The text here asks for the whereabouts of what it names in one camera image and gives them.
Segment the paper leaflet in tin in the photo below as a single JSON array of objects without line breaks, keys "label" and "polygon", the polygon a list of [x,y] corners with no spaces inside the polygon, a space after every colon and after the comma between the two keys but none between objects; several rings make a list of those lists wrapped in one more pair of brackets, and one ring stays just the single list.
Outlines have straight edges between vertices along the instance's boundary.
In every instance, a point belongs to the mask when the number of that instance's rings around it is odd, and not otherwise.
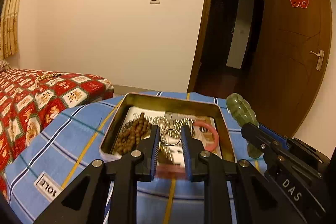
[{"label": "paper leaflet in tin", "polygon": [[215,120],[211,117],[184,115],[163,111],[152,111],[134,106],[131,107],[127,112],[126,118],[122,124],[121,132],[125,132],[126,130],[130,129],[132,123],[135,122],[136,119],[140,118],[141,113],[144,114],[145,119],[148,121],[149,124],[159,125],[161,131],[164,131],[167,128],[174,128],[180,132],[182,125],[186,124],[190,128],[193,138],[195,138],[195,121],[204,121],[209,125],[215,127]]}]

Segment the pink bangle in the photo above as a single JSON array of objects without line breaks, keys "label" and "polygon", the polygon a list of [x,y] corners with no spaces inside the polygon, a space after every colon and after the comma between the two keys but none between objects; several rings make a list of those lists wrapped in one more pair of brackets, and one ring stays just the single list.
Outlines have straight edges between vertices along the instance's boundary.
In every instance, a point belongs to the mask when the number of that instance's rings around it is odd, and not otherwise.
[{"label": "pink bangle", "polygon": [[214,152],[219,145],[217,130],[204,121],[194,122],[195,138],[200,140],[206,151]]}]

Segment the yellow curtain right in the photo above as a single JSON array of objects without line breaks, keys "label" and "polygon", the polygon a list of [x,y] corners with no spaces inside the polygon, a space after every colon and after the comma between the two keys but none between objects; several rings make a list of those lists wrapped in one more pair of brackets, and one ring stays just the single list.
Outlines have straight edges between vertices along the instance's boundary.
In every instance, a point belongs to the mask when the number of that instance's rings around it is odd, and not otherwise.
[{"label": "yellow curtain right", "polygon": [[18,12],[20,0],[5,0],[1,12],[1,59],[18,52]]}]

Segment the red patchwork bed cover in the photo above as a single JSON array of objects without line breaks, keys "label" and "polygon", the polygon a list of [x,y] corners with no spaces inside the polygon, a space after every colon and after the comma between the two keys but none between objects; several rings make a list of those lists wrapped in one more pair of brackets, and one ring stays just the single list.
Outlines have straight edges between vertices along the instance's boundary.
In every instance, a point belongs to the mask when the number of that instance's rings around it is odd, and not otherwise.
[{"label": "red patchwork bed cover", "polygon": [[[38,81],[48,73],[59,77]],[[1,72],[1,194],[7,195],[5,168],[63,110],[112,98],[112,83],[97,75],[6,69]]]}]

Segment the green jade bangle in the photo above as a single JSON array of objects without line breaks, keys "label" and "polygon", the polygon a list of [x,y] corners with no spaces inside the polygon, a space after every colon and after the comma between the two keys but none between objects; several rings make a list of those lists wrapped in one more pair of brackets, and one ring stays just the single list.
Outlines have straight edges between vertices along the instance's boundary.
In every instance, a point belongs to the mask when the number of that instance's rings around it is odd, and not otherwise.
[{"label": "green jade bangle", "polygon": [[[257,117],[248,101],[246,101],[240,94],[232,93],[226,98],[227,110],[236,120],[240,127],[251,123],[256,127],[260,127]],[[262,156],[262,152],[256,148],[251,142],[244,139],[247,146],[247,154],[250,158],[257,160]]]}]

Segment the silver bangle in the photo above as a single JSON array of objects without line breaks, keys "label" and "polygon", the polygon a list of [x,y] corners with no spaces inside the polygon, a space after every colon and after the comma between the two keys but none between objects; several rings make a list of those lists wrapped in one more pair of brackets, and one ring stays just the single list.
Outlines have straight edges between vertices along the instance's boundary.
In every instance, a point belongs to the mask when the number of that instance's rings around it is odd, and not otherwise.
[{"label": "silver bangle", "polygon": [[160,142],[166,147],[179,144],[181,141],[181,133],[174,128],[167,128],[161,133]]}]

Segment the checked pillow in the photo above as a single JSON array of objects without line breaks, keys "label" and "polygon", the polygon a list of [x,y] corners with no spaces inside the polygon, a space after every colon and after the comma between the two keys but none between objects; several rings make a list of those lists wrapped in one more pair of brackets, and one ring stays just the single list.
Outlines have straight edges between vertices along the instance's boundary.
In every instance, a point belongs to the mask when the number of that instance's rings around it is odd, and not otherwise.
[{"label": "checked pillow", "polygon": [[10,65],[5,59],[0,59],[0,72],[9,69]]}]

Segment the pink metal tin box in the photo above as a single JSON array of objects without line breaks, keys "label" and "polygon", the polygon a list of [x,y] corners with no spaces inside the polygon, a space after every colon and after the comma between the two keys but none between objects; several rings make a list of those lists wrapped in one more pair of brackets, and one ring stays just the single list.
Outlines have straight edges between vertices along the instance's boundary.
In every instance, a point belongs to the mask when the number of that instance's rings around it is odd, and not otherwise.
[{"label": "pink metal tin box", "polygon": [[164,111],[213,118],[216,129],[219,133],[220,157],[226,161],[236,161],[230,134],[228,132],[221,108],[215,103],[215,98],[206,97],[206,101],[201,101],[201,96],[197,93],[191,93],[189,100],[160,97],[148,94],[128,93],[120,101],[120,106],[116,107],[116,114],[114,115],[108,131],[105,133],[100,145],[100,153],[105,162],[120,159],[120,156],[112,154],[112,148],[116,141],[117,134],[121,129],[122,123],[126,118],[127,111],[133,106],[150,111]]}]

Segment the brown wooden door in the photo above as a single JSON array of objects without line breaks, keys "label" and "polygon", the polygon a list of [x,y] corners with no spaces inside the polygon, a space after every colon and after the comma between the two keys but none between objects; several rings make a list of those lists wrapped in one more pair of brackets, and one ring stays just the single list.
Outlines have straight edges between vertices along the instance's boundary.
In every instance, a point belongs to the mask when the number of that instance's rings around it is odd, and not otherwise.
[{"label": "brown wooden door", "polygon": [[306,9],[289,0],[265,0],[255,57],[243,87],[236,91],[256,113],[259,123],[280,135],[293,136],[308,114],[326,70],[331,46],[330,0],[312,0]]}]

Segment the blue plaid folded blanket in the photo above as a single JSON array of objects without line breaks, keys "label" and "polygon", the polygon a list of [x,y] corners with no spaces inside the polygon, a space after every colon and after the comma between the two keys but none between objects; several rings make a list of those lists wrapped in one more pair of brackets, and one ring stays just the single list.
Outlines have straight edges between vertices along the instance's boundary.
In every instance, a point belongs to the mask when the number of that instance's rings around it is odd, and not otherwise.
[{"label": "blue plaid folded blanket", "polygon": [[[61,112],[6,167],[9,204],[22,223],[33,223],[89,163],[100,158],[100,144],[121,97]],[[204,186],[156,178],[137,185],[138,223],[202,223]]]}]

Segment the beads on far bed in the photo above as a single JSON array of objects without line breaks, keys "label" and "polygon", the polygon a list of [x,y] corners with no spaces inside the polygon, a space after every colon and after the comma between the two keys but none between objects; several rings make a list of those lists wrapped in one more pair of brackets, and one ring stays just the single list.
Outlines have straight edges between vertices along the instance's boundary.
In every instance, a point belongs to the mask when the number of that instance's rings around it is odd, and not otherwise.
[{"label": "beads on far bed", "polygon": [[48,73],[48,74],[44,74],[44,75],[40,75],[37,77],[37,80],[38,81],[42,81],[42,80],[45,80],[45,79],[50,79],[50,78],[54,78],[54,77],[59,77],[61,76],[62,74],[61,73]]}]

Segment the dark wooden door frame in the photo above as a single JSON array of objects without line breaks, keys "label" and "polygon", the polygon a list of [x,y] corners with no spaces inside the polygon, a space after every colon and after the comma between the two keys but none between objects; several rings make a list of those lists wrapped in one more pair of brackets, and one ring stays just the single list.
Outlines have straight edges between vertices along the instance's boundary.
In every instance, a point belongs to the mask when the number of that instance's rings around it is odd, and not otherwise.
[{"label": "dark wooden door frame", "polygon": [[224,98],[244,85],[265,0],[204,0],[188,92]]}]

